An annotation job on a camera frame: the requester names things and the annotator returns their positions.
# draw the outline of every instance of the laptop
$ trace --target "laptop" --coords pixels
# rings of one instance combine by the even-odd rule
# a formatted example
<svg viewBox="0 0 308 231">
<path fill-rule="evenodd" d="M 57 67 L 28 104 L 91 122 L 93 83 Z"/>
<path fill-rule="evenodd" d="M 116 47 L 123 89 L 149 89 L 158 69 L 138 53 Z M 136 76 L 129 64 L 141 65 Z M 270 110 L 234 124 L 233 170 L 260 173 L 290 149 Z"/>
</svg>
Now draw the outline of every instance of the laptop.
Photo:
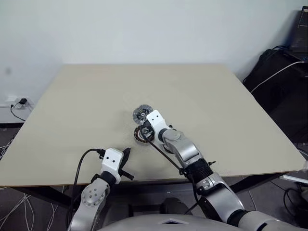
<svg viewBox="0 0 308 231">
<path fill-rule="evenodd" d="M 303 6 L 289 50 L 286 54 L 308 62 L 308 6 Z"/>
</svg>

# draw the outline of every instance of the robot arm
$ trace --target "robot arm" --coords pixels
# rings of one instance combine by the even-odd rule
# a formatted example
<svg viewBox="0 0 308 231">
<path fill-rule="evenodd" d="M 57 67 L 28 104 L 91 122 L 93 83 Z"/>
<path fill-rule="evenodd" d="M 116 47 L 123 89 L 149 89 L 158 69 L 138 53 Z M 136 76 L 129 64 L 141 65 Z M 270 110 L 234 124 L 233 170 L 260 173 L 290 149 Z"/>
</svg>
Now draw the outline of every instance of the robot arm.
<svg viewBox="0 0 308 231">
<path fill-rule="evenodd" d="M 110 188 L 121 181 L 121 175 L 131 180 L 133 176 L 122 170 L 127 162 L 130 148 L 123 152 L 109 148 L 104 154 L 101 174 L 81 193 L 81 202 L 74 214 L 68 231 L 91 231 L 97 218 L 106 204 Z"/>
<path fill-rule="evenodd" d="M 141 133 L 142 128 L 148 126 L 154 131 L 156 142 L 179 161 L 185 176 L 201 196 L 198 204 L 206 217 L 245 231 L 304 230 L 258 211 L 246 211 L 237 195 L 218 173 L 212 171 L 198 148 L 181 131 L 167 126 L 157 110 L 146 116 Z"/>
</svg>

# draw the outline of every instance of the white wall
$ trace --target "white wall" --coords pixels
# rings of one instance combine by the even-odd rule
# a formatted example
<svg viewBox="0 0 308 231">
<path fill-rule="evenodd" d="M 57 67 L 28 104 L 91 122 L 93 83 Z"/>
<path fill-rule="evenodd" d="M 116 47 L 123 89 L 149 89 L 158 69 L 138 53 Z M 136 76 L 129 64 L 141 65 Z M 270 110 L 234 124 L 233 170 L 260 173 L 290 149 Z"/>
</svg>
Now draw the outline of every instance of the white wall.
<svg viewBox="0 0 308 231">
<path fill-rule="evenodd" d="M 62 63 L 225 63 L 239 79 L 308 0 L 1 0 L 0 123 Z M 16 112 L 26 118 L 27 110 Z"/>
</svg>

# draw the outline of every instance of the black table leg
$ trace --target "black table leg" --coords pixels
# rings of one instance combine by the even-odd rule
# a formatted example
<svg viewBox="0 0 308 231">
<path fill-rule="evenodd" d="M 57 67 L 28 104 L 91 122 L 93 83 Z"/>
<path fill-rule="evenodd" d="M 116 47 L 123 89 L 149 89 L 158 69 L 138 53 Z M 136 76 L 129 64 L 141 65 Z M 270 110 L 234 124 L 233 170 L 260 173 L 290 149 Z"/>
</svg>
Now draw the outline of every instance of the black table leg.
<svg viewBox="0 0 308 231">
<path fill-rule="evenodd" d="M 12 187 L 18 191 L 29 194 L 33 197 L 59 205 L 64 208 L 69 208 L 71 204 L 71 197 L 55 190 L 52 187 Z"/>
<path fill-rule="evenodd" d="M 245 179 L 237 182 L 236 184 L 230 186 L 230 188 L 235 192 L 239 193 L 242 191 L 247 191 L 249 189 L 255 188 L 261 184 L 269 182 L 279 176 L 282 176 L 285 173 L 273 173 L 273 174 L 265 174 L 265 175 L 254 175 L 246 177 Z"/>
</svg>

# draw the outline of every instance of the wall outlet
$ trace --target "wall outlet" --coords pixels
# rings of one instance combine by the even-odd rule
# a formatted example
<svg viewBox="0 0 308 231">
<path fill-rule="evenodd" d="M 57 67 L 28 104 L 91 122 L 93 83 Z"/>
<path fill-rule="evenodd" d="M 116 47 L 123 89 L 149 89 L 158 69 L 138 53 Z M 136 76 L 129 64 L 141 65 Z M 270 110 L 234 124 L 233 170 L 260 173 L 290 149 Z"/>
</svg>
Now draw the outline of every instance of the wall outlet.
<svg viewBox="0 0 308 231">
<path fill-rule="evenodd" d="M 9 97 L 5 103 L 8 107 L 11 107 L 11 105 L 16 105 L 23 97 Z M 32 105 L 34 104 L 33 101 L 29 97 L 25 97 L 27 99 L 27 103 L 25 105 L 16 105 L 15 109 L 20 109 L 22 107 L 27 107 L 28 104 Z"/>
</svg>

